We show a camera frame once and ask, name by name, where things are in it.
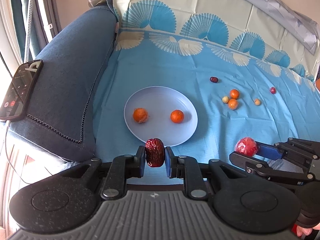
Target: smartphone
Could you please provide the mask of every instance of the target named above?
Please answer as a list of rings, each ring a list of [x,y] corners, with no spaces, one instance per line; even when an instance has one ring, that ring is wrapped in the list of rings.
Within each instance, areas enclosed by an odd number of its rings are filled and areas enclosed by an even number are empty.
[[[30,61],[18,67],[0,106],[0,121],[16,121],[26,115],[29,99],[42,67],[42,60]]]

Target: wrinkled red fruit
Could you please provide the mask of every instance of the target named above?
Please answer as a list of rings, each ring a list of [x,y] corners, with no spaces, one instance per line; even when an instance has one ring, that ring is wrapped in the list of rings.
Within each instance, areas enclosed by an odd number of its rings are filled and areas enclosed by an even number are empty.
[[[276,93],[276,88],[275,87],[270,88],[270,92],[271,92],[271,94],[275,94]]]
[[[252,157],[258,152],[259,148],[257,143],[250,137],[242,138],[238,141],[235,151],[239,153],[243,153],[244,155],[248,155]]]
[[[211,77],[211,78],[210,78],[210,81],[213,82],[213,83],[218,83],[218,78],[216,78],[216,77]]]
[[[149,139],[146,142],[146,161],[154,167],[161,167],[164,163],[164,145],[158,138]]]

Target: red ball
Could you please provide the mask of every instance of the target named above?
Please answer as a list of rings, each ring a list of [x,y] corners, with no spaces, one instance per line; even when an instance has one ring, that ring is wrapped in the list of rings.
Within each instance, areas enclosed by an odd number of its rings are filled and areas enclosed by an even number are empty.
[[[270,92],[271,92],[271,94],[275,94],[277,92],[276,88],[275,87],[270,88]]]
[[[238,141],[235,151],[239,153],[243,153],[244,155],[248,155],[249,157],[252,157],[258,152],[259,148],[257,146],[257,143],[250,137],[242,138],[240,141]]]
[[[213,83],[218,83],[218,78],[216,78],[216,77],[211,77],[211,78],[210,78],[210,81],[213,82]]]

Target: white plate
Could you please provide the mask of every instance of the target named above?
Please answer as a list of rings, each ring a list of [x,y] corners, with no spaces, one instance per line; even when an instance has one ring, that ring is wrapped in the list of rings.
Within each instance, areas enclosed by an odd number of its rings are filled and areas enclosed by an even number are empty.
[[[145,123],[137,123],[133,111],[142,107],[149,113]],[[173,123],[170,114],[174,110],[184,113],[182,123]],[[147,87],[135,92],[124,106],[124,120],[139,140],[146,142],[159,138],[164,146],[176,146],[187,141],[196,131],[198,115],[190,100],[177,90],[167,87]]]

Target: human hand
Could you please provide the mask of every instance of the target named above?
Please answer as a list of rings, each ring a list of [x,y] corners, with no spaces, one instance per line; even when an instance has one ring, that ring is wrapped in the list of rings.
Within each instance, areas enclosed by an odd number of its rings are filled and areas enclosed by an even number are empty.
[[[310,235],[312,230],[320,230],[320,223],[317,224],[315,227],[313,228],[302,228],[300,226],[297,226],[297,236],[300,237],[302,236],[302,234],[305,234],[306,236]]]

